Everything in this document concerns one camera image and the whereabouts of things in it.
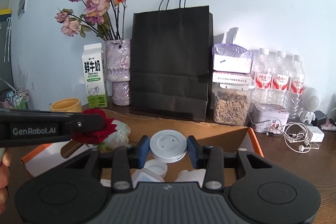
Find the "screw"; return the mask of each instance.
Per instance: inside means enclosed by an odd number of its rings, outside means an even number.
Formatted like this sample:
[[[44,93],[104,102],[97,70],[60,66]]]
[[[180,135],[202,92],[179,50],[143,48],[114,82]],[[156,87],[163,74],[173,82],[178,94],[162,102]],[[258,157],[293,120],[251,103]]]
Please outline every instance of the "screw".
[[[208,181],[205,184],[205,187],[207,187],[210,190],[218,190],[222,187],[222,184],[219,181]]]
[[[130,183],[127,182],[127,181],[124,181],[124,180],[121,180],[121,181],[117,181],[115,184],[114,184],[114,188],[118,189],[118,190],[126,190],[130,187]]]

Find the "sunflower seeds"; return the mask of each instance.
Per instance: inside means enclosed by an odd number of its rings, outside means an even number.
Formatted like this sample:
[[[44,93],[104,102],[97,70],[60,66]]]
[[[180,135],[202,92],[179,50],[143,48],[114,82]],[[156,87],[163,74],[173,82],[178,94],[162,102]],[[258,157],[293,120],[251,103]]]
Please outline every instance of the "sunflower seeds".
[[[237,90],[220,90],[217,92],[214,121],[233,126],[243,126],[249,109],[248,93]]]

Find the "round white cap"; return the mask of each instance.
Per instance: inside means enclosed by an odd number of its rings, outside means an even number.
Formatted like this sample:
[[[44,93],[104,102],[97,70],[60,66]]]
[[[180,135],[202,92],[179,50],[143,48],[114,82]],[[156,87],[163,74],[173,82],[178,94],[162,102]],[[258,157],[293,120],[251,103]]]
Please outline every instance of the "round white cap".
[[[187,140],[175,130],[162,130],[153,135],[149,143],[153,157],[161,162],[181,160],[187,151]]]
[[[168,166],[165,162],[159,160],[149,160],[145,163],[144,168],[152,171],[154,174],[157,174],[161,178],[164,178],[168,171]]]
[[[267,49],[267,48],[260,48],[259,49],[259,54],[269,55],[269,49]]]
[[[302,56],[295,54],[294,55],[294,61],[301,62],[302,61]]]
[[[277,51],[277,57],[286,57],[286,52],[282,52],[282,51]]]

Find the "red rose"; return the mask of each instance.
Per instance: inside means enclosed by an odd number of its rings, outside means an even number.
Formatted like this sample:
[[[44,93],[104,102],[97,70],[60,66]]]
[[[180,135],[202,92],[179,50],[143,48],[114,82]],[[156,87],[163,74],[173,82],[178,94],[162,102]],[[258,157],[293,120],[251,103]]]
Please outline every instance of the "red rose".
[[[83,111],[84,114],[98,114],[104,119],[104,130],[96,131],[92,133],[77,133],[72,135],[72,139],[87,144],[100,144],[102,143],[109,135],[116,132],[116,124],[112,124],[114,119],[106,119],[106,114],[101,109],[88,109]]]

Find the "yellow bowl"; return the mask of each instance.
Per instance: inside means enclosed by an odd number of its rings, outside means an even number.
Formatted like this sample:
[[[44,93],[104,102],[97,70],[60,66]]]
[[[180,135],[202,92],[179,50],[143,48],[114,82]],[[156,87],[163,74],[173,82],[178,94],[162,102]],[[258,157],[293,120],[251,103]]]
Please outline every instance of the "yellow bowl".
[[[81,101],[77,98],[68,98],[57,101],[50,106],[52,112],[78,112],[82,113]]]

